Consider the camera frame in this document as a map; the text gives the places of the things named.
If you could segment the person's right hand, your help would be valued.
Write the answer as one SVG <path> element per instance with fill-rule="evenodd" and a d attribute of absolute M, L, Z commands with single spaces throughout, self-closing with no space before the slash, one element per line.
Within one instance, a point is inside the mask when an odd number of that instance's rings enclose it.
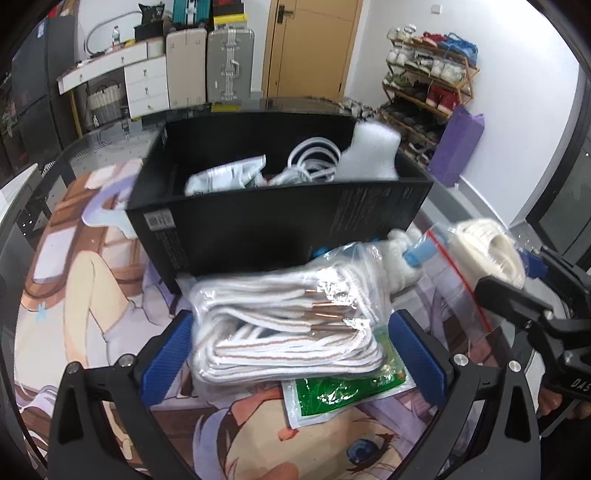
<path fill-rule="evenodd" d="M 565 403 L 565 396 L 541 387 L 538 393 L 537 416 L 544 417 L 559 409 Z M 591 414 L 590 395 L 586 395 L 581 402 L 567 415 L 568 419 L 587 419 Z"/>

